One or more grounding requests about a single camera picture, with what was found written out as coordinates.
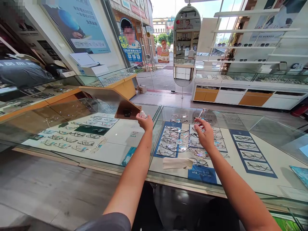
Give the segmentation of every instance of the forearm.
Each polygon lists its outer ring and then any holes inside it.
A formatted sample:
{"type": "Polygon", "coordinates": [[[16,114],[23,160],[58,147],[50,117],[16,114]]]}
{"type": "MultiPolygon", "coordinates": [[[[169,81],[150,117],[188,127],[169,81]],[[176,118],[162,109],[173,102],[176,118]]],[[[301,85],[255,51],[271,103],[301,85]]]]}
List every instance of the forearm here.
{"type": "Polygon", "coordinates": [[[228,200],[246,230],[280,230],[279,226],[251,187],[223,158],[216,147],[208,151],[228,200]]]}
{"type": "Polygon", "coordinates": [[[114,211],[125,214],[133,225],[143,183],[147,176],[152,147],[152,130],[146,131],[120,178],[104,214],[114,211]]]}

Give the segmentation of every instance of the sky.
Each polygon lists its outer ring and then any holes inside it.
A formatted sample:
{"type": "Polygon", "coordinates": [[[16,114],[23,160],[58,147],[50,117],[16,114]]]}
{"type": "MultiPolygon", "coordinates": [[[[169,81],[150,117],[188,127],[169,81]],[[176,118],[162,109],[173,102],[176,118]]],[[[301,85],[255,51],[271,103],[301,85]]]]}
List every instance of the sky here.
{"type": "MultiPolygon", "coordinates": [[[[187,6],[184,0],[151,0],[153,5],[153,18],[165,18],[176,16],[184,6],[187,6]]],[[[221,11],[239,11],[242,0],[225,0],[221,11]]],[[[221,0],[191,3],[195,7],[201,18],[213,18],[216,12],[219,12],[221,0]]],[[[232,29],[236,17],[222,18],[219,26],[220,30],[232,29]]]]}

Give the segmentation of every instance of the poster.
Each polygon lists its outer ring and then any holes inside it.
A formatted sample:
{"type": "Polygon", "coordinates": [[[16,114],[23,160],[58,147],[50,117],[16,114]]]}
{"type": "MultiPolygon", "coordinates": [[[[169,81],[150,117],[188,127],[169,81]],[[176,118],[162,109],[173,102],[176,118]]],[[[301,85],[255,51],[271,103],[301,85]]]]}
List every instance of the poster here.
{"type": "Polygon", "coordinates": [[[169,63],[169,50],[166,40],[161,41],[161,47],[157,47],[157,56],[159,63],[169,63]]]}
{"type": "Polygon", "coordinates": [[[44,4],[75,53],[109,53],[110,49],[89,0],[58,1],[44,4]]]}
{"type": "Polygon", "coordinates": [[[121,18],[120,28],[121,35],[119,36],[119,40],[128,61],[142,62],[141,46],[139,41],[136,40],[135,29],[131,21],[127,18],[121,18]]]}
{"type": "MultiPolygon", "coordinates": [[[[274,9],[280,8],[277,14],[270,14],[260,16],[255,29],[279,29],[289,28],[294,19],[301,11],[307,0],[279,0],[276,2],[274,9]]],[[[271,9],[275,0],[267,0],[264,9],[271,9]]],[[[259,33],[255,32],[250,38],[250,42],[256,40],[259,33]]],[[[258,40],[264,41],[277,41],[283,32],[268,32],[260,33],[258,40]]]]}

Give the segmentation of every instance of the oval mirror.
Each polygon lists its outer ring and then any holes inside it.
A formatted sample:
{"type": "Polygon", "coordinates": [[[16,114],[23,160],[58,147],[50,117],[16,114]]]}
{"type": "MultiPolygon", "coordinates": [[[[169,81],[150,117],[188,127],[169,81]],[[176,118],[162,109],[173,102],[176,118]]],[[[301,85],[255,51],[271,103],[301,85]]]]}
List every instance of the oval mirror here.
{"type": "Polygon", "coordinates": [[[200,27],[199,12],[190,4],[182,8],[175,17],[173,78],[180,87],[186,87],[192,81],[200,27]]]}

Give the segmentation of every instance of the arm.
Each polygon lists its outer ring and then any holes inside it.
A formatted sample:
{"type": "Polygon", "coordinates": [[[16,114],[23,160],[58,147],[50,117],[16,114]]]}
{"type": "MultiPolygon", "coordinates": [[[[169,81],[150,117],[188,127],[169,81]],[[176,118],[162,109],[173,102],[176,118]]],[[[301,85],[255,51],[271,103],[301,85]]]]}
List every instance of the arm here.
{"type": "Polygon", "coordinates": [[[144,135],[132,158],[124,169],[119,184],[103,214],[119,212],[126,215],[133,226],[143,183],[149,170],[150,152],[152,147],[153,121],[136,116],[144,135]]]}
{"type": "Polygon", "coordinates": [[[195,124],[201,145],[209,154],[228,200],[237,212],[246,230],[281,230],[263,202],[223,158],[214,145],[214,134],[210,124],[196,119],[195,124]]]}

